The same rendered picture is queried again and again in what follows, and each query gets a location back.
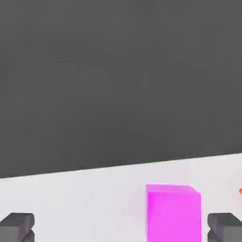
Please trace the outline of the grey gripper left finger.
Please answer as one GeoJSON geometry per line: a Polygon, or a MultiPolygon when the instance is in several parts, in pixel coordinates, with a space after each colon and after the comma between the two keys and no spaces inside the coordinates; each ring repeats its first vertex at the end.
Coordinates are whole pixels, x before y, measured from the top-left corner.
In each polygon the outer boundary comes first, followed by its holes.
{"type": "Polygon", "coordinates": [[[33,213],[10,213],[0,222],[0,242],[35,242],[33,213]]]}

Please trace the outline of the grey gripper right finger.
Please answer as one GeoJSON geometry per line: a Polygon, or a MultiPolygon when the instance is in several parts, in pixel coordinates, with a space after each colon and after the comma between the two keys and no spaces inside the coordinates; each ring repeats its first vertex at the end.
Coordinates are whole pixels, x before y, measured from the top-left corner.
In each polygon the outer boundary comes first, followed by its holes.
{"type": "Polygon", "coordinates": [[[242,221],[232,213],[210,213],[207,242],[242,242],[242,221]]]}

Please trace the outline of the large magenta box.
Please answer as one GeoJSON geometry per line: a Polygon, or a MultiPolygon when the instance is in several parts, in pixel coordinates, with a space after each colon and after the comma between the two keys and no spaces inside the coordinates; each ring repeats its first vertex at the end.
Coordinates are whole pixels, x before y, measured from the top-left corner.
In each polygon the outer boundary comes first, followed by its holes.
{"type": "Polygon", "coordinates": [[[201,194],[189,185],[146,185],[147,242],[202,242],[201,194]]]}

